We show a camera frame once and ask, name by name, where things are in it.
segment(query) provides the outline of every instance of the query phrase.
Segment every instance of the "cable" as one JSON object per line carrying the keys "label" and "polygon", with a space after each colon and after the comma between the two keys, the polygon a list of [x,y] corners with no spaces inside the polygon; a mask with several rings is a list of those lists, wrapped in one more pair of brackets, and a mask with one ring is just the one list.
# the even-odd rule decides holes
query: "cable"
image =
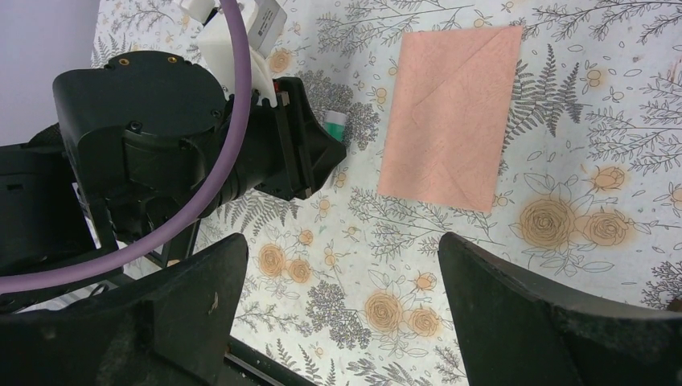
{"label": "cable", "polygon": [[119,268],[146,255],[192,224],[220,192],[228,178],[241,144],[251,109],[251,54],[246,26],[236,0],[220,0],[232,40],[235,65],[235,99],[228,136],[206,181],[194,197],[164,225],[135,243],[97,259],[52,271],[0,277],[0,294],[40,290],[84,280]]}

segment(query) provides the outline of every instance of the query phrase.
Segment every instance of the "tablecloth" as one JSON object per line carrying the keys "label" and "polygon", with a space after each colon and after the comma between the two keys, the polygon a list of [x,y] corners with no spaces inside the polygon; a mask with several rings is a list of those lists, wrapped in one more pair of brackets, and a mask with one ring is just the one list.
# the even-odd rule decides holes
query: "tablecloth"
{"label": "tablecloth", "polygon": [[[680,0],[280,3],[270,69],[303,79],[318,118],[347,113],[348,157],[311,199],[250,191],[202,222],[198,248],[249,240],[233,336],[317,384],[466,384],[446,231],[604,298],[682,295]],[[379,196],[402,35],[505,25],[525,28],[492,213]],[[102,0],[92,64],[136,50],[203,64],[200,31],[168,0]]]}

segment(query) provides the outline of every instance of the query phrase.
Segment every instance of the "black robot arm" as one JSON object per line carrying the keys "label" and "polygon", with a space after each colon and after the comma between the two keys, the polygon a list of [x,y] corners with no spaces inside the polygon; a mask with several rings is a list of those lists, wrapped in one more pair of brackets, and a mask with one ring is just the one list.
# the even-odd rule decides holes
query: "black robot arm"
{"label": "black robot arm", "polygon": [[[298,78],[274,81],[277,103],[253,94],[236,165],[201,217],[256,188],[280,199],[315,193],[345,158],[314,118]],[[217,80],[160,51],[73,70],[53,84],[59,124],[31,142],[0,147],[0,274],[92,260],[116,241],[146,236],[189,201],[213,168],[232,112]],[[77,193],[72,184],[77,184]],[[101,246],[95,247],[83,213]],[[196,224],[172,240],[191,254]],[[166,266],[169,256],[155,262]],[[12,312],[118,274],[0,296]]]}

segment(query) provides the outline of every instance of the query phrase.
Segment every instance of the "folded paper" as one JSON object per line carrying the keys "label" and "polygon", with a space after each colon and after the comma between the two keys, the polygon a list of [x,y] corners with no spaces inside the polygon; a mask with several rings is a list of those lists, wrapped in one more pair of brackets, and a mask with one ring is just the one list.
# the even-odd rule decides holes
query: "folded paper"
{"label": "folded paper", "polygon": [[522,30],[405,34],[380,194],[491,211]]}

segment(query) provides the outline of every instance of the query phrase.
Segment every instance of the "fern print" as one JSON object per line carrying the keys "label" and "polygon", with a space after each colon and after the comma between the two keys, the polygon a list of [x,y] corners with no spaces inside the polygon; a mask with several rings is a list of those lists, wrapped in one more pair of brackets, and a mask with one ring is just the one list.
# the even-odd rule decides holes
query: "fern print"
{"label": "fern print", "polygon": [[310,357],[310,355],[308,355],[306,349],[304,349],[303,346],[299,344],[298,348],[301,350],[301,354],[303,354],[303,360],[306,363],[306,378],[310,382],[315,382],[316,384],[321,383],[323,378],[321,375],[318,374],[319,368],[317,367],[317,365],[315,365],[315,362]]}
{"label": "fern print", "polygon": [[[327,377],[324,377],[320,367],[315,362],[315,357],[310,356],[306,352],[306,349],[304,349],[300,344],[298,345],[298,350],[301,352],[301,356],[303,358],[302,362],[295,360],[292,354],[290,354],[284,348],[284,344],[281,342],[281,339],[277,339],[277,357],[270,349],[270,345],[265,345],[265,354],[269,358],[275,359],[279,363],[289,368],[291,371],[297,372],[301,376],[305,377],[310,382],[322,386],[341,386],[341,384],[336,383],[336,366],[333,359],[329,359],[329,372],[327,373]],[[344,385],[350,386],[350,381],[346,382]]]}
{"label": "fern print", "polygon": [[108,40],[97,36],[97,41],[92,48],[92,68],[102,68],[109,62],[109,59],[125,54],[128,51],[130,51],[130,44],[125,41],[125,36],[120,40],[114,38],[111,34],[109,34]]}
{"label": "fern print", "polygon": [[503,150],[520,135],[546,125],[549,133],[557,136],[557,123],[562,114],[568,113],[573,123],[580,123],[582,108],[577,103],[576,79],[580,64],[557,83],[557,60],[550,44],[547,45],[547,60],[540,75],[526,71],[528,64],[523,60],[516,63],[516,75],[511,89],[511,104],[507,115]]}
{"label": "fern print", "polygon": [[296,203],[251,190],[225,205],[223,222],[241,233],[253,226],[253,235],[258,236],[270,221],[279,220],[283,226],[288,216],[296,219],[300,208]]}
{"label": "fern print", "polygon": [[436,12],[445,14],[446,19],[434,25],[434,30],[460,28],[455,21],[458,12],[472,6],[444,7],[438,0],[357,0],[345,7],[344,18],[327,12],[317,19],[319,51],[340,52],[350,58],[375,39],[391,47],[413,30],[420,16]]}
{"label": "fern print", "polygon": [[682,72],[652,76],[640,91],[650,96],[639,106],[641,125],[611,107],[587,115],[590,158],[629,163],[644,175],[682,166]]}
{"label": "fern print", "polygon": [[369,243],[372,255],[388,262],[405,250],[419,244],[419,252],[434,255],[443,233],[452,230],[452,219],[466,217],[479,236],[463,237],[475,243],[497,244],[491,238],[491,215],[476,211],[437,207],[431,203],[409,204],[404,199],[378,195],[375,191],[353,188],[348,204],[351,213],[363,222],[372,221],[374,241]]}
{"label": "fern print", "polygon": [[458,353],[454,352],[449,347],[436,346],[434,352],[440,360],[436,364],[436,370],[438,374],[442,377],[442,384],[456,384],[460,380],[466,378],[464,371],[459,368],[462,361],[459,358]]}
{"label": "fern print", "polygon": [[279,338],[277,338],[277,361],[285,365],[292,372],[301,372],[301,369],[296,367],[296,361],[289,352],[285,350],[284,345]]}
{"label": "fern print", "polygon": [[405,370],[400,364],[393,362],[388,366],[378,368],[370,359],[361,358],[356,362],[350,362],[347,370],[362,376],[366,384],[371,386],[385,386],[399,384],[402,386],[433,386],[423,376],[417,378]]}
{"label": "fern print", "polygon": [[533,10],[537,23],[527,24],[524,20],[512,22],[513,25],[525,25],[522,35],[524,40],[537,37],[541,27],[546,27],[547,30],[554,28],[552,37],[557,42],[571,39],[578,28],[589,24],[590,37],[603,41],[616,23],[642,18],[645,14],[656,11],[655,21],[651,24],[642,24],[639,33],[637,43],[646,44],[649,38],[659,37],[664,31],[672,31],[672,27],[682,19],[682,4],[677,1],[600,0],[588,9],[576,7],[570,10],[568,5],[555,3],[553,6],[539,6]]}

